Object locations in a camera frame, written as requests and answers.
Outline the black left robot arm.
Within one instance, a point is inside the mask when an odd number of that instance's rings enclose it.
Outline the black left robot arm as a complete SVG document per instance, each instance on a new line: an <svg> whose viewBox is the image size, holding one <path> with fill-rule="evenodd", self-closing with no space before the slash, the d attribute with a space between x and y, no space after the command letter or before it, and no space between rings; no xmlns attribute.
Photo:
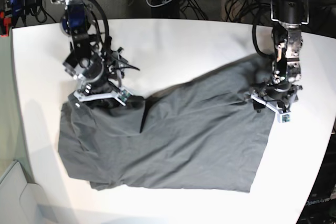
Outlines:
<svg viewBox="0 0 336 224"><path fill-rule="evenodd" d="M257 97L287 102L300 90L295 83L301 79L301 26L309 22L308 3L309 0L270 0L270 18L274 22L271 34L274 52L271 54L259 49L256 37L257 23L267 8L262 7L257 12L253 21L253 44L256 52L269 60L271 66L270 76L254 87Z"/></svg>

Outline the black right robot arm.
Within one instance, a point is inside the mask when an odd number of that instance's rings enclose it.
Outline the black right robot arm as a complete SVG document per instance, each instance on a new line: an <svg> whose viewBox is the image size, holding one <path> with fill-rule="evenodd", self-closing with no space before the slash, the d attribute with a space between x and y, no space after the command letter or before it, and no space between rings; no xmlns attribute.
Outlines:
<svg viewBox="0 0 336 224"><path fill-rule="evenodd" d="M70 54L62 63L65 71L77 79L77 92L85 96L113 90L108 66L111 41L106 14L96 0L51 0L62 4L60 19L64 34L70 38Z"/></svg>

